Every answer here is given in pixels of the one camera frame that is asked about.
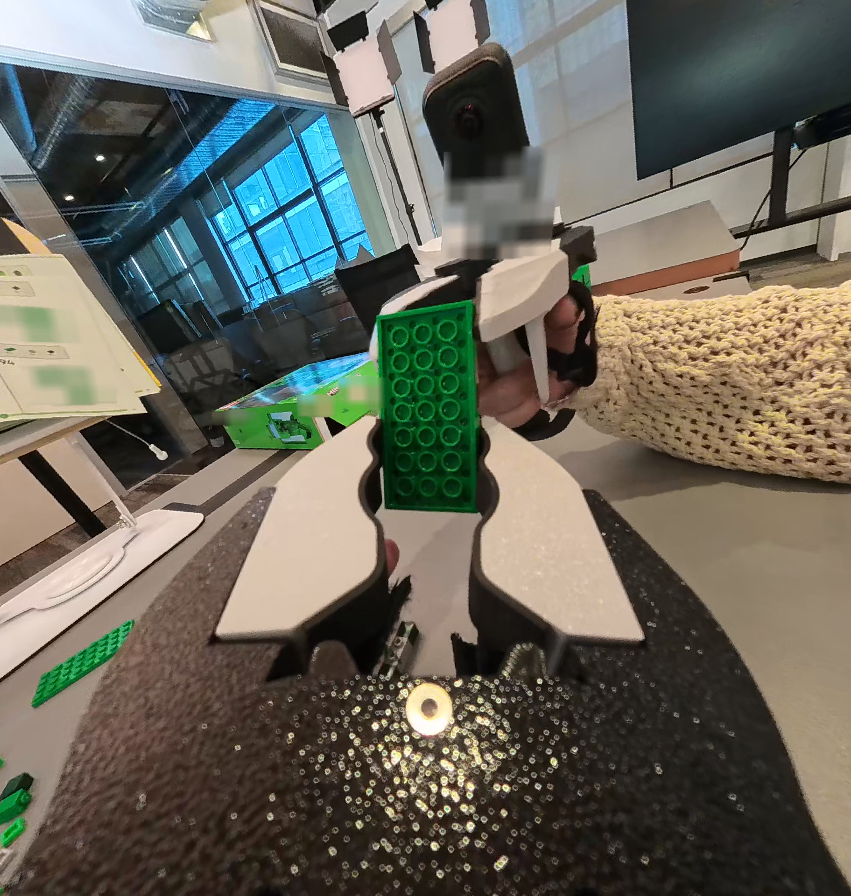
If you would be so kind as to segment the black light stand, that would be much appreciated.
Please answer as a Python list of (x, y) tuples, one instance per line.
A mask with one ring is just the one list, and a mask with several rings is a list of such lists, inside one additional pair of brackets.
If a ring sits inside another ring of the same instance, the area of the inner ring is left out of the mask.
[(408, 197), (408, 191), (405, 188), (403, 178), (401, 177), (401, 171), (398, 168), (395, 154), (388, 139), (388, 131), (385, 125), (385, 104), (377, 106), (370, 112), (370, 116), (373, 119), (373, 127), (378, 133), (379, 139), (381, 140), (381, 146), (384, 147), (384, 150), (387, 154), (386, 165), (388, 166), (391, 175), (394, 178), (394, 182), (397, 184), (397, 190), (399, 190), (404, 213), (408, 218), (408, 231), (412, 234), (412, 236), (410, 237), (410, 243), (413, 246), (419, 246), (422, 243), (422, 237), (415, 219), (415, 205), (410, 201)]

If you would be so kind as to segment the lego instruction booklet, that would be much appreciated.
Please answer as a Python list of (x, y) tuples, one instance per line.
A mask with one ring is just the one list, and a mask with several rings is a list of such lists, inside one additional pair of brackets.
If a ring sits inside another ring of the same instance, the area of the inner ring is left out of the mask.
[(0, 430), (144, 413), (160, 390), (66, 258), (0, 256)]

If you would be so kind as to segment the studio light panel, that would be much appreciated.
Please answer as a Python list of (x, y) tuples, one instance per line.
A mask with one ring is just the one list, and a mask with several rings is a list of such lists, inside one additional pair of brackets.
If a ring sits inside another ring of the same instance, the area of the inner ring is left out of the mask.
[(482, 46), (490, 36), (486, 1), (426, 1), (414, 13), (424, 73), (437, 73)]
[(338, 105), (353, 118), (382, 110), (395, 98), (401, 74), (387, 22), (372, 31), (368, 10), (361, 8), (327, 28), (333, 49), (322, 62)]

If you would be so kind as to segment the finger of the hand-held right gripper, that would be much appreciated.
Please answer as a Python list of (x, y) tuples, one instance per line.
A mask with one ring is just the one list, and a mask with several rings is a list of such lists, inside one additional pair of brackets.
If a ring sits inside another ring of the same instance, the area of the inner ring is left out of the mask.
[(376, 312), (376, 318), (406, 310), (422, 310), (476, 300), (476, 285), (459, 275), (432, 277), (411, 286), (389, 299)]
[(495, 263), (476, 284), (480, 341), (496, 341), (545, 317), (569, 285), (569, 259), (559, 248)]

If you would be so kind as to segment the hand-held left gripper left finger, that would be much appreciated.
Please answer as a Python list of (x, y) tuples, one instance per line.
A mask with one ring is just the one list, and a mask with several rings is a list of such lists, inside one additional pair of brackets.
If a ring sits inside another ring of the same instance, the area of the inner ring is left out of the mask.
[(356, 652), (384, 631), (380, 435), (380, 420), (358, 420), (279, 478), (215, 627), (219, 642), (270, 642), (305, 663), (320, 643)]

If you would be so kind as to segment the person's right forearm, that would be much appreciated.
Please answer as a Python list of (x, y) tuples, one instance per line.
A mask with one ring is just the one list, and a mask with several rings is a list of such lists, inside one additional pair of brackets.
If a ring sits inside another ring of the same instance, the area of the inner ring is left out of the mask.
[(600, 433), (724, 469), (851, 486), (851, 280), (598, 303)]

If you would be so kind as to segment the black screen stand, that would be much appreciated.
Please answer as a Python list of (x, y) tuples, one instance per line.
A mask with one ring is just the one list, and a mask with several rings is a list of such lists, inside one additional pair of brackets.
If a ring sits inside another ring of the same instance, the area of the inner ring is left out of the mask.
[(797, 125), (778, 129), (774, 135), (770, 185), (750, 223), (730, 230), (745, 243), (756, 235), (782, 230), (801, 223), (821, 220), (851, 211), (851, 196), (836, 197), (812, 206), (788, 211), (789, 176), (796, 161), (791, 151), (798, 149), (798, 160), (804, 151), (835, 138), (851, 136), (851, 116), (837, 112), (808, 118)]

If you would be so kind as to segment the green lego tiled panel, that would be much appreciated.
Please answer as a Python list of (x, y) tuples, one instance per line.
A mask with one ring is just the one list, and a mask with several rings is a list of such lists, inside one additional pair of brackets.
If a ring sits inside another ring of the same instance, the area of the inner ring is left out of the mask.
[(386, 507), (475, 512), (480, 417), (473, 303), (380, 315), (375, 335)]

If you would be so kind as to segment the white table mat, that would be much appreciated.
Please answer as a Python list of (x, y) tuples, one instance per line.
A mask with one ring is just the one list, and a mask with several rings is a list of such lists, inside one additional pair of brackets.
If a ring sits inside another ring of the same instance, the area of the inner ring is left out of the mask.
[(0, 600), (0, 681), (193, 534), (203, 513), (158, 509), (112, 528)]

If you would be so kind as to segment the large dark wall screen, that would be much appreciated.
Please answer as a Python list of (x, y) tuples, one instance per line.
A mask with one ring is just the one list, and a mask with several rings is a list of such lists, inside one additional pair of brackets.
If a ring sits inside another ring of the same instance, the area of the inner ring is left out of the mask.
[(642, 180), (851, 104), (851, 1), (628, 1)]

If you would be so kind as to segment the person's right hand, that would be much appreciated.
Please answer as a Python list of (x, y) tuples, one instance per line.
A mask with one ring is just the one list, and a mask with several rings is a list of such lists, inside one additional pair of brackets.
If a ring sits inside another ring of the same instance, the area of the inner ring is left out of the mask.
[(482, 416), (521, 432), (534, 431), (537, 418), (551, 419), (572, 406), (576, 394), (598, 375), (597, 310), (589, 289), (573, 282), (543, 318), (548, 366), (548, 397), (538, 392), (531, 353), (509, 372), (500, 373), (487, 346), (478, 349), (478, 409)]

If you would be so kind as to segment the white booklet stand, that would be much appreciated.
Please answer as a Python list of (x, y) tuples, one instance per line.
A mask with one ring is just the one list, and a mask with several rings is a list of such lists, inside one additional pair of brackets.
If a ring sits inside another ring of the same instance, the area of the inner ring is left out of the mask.
[[(95, 423), (77, 418), (35, 420), (0, 431), (0, 466), (13, 460), (25, 462), (28, 455), (33, 455), (34, 460), (25, 468), (56, 502), (65, 506), (67, 513), (78, 517), (85, 507), (53, 467), (42, 466), (45, 458), (39, 450), (61, 439), (73, 442), (77, 433)], [(119, 510), (118, 525), (102, 527), (80, 550), (61, 557), (56, 565), (46, 566), (18, 588), (1, 595), (0, 630), (25, 613), (50, 610), (50, 623), (20, 623), (17, 632), (30, 632), (35, 639), (40, 632), (48, 633), (50, 639), (57, 637), (183, 541), (186, 523), (191, 533), (204, 519), (197, 513), (163, 509), (136, 517), (101, 468), (94, 466), (93, 472)], [(0, 644), (13, 641), (14, 635), (0, 634)]]

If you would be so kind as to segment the long green lego plate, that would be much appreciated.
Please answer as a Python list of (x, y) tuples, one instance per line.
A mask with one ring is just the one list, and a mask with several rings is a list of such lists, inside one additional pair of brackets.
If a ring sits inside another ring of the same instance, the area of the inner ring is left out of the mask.
[(128, 620), (52, 669), (38, 681), (31, 707), (36, 709), (104, 666), (122, 648), (135, 620)]

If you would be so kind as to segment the green lego set box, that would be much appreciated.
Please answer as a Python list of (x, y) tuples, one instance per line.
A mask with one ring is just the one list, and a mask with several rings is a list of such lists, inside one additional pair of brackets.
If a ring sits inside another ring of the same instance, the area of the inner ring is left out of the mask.
[(238, 449), (312, 450), (378, 412), (366, 352), (307, 364), (213, 413)]

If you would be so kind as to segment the neighbouring wooden desk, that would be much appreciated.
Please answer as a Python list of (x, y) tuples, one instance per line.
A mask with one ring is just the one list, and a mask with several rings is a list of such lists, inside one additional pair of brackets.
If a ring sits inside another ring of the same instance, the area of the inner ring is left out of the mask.
[(0, 469), (14, 463), (29, 476), (30, 499), (40, 499), (43, 512), (54, 506), (89, 538), (105, 524), (96, 509), (125, 493), (117, 476), (93, 448), (84, 431), (101, 418), (62, 418), (21, 422), (0, 431)]

